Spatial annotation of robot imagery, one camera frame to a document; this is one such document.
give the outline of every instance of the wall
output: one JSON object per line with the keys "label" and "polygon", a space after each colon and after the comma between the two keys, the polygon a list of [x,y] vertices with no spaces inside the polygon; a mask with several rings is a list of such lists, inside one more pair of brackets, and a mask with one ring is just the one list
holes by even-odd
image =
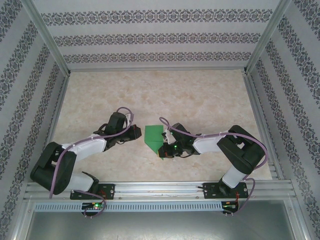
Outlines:
{"label": "wall", "polygon": [[19,0],[0,0],[0,240],[46,144],[65,77]]}
{"label": "wall", "polygon": [[34,0],[71,70],[245,67],[279,0]]}
{"label": "wall", "polygon": [[320,239],[320,1],[293,0],[251,72],[282,171]]}

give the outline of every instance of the floor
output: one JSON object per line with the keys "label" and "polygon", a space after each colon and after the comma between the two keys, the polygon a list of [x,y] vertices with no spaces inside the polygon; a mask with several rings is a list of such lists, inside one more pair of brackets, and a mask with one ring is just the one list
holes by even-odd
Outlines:
{"label": "floor", "polygon": [[[77,162],[75,172],[112,182],[219,180],[231,166],[221,152],[161,160],[144,143],[145,126],[161,124],[160,116],[193,134],[240,125],[260,139],[241,71],[193,70],[73,72],[53,141],[88,137],[121,106],[132,110],[142,137]],[[252,176],[272,179],[267,164]]]}

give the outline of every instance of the green object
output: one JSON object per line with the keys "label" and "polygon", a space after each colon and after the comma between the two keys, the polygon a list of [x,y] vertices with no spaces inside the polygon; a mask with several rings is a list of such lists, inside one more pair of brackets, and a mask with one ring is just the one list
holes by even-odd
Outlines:
{"label": "green object", "polygon": [[163,125],[150,125],[145,126],[144,129],[144,143],[149,146],[157,155],[159,148],[164,144]]}

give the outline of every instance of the marble floor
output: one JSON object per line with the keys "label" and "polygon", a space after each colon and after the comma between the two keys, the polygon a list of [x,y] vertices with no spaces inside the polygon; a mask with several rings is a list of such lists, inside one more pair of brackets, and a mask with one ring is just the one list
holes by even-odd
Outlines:
{"label": "marble floor", "polygon": [[[161,160],[144,143],[145,126],[160,125],[161,116],[193,134],[223,132],[237,124],[260,139],[241,71],[193,70],[73,72],[53,141],[88,137],[121,106],[133,111],[142,137],[77,162],[75,172],[111,182],[219,180],[231,166],[221,152]],[[272,179],[267,164],[251,176]]]}

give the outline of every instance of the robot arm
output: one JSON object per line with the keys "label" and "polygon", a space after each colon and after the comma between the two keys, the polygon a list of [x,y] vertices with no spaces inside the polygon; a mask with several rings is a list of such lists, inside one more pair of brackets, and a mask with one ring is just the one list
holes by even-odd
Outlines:
{"label": "robot arm", "polygon": [[[89,138],[120,133],[124,129],[124,124],[128,124],[126,115],[114,112],[109,122],[103,124]],[[98,191],[99,180],[86,172],[73,173],[75,163],[93,154],[105,152],[116,143],[122,144],[132,141],[141,135],[141,129],[136,125],[132,125],[121,135],[111,138],[93,139],[71,147],[63,155],[57,172],[53,194],[58,195],[64,190],[81,190],[95,194]],[[50,142],[32,169],[30,178],[50,191],[58,158],[72,144]]]}
{"label": "robot arm", "polygon": [[[176,123],[172,127],[189,133],[180,123]],[[231,127],[228,132],[254,138],[238,125]],[[225,154],[232,166],[220,179],[219,191],[226,197],[229,196],[230,190],[234,189],[246,175],[253,172],[265,156],[264,150],[257,143],[244,137],[234,135],[201,137],[204,136],[202,134],[197,134],[199,137],[192,137],[170,130],[170,133],[165,135],[166,139],[169,138],[168,134],[171,134],[175,141],[171,144],[165,142],[158,150],[158,155],[161,158],[181,157],[184,152],[189,156],[207,152],[223,152]]]}

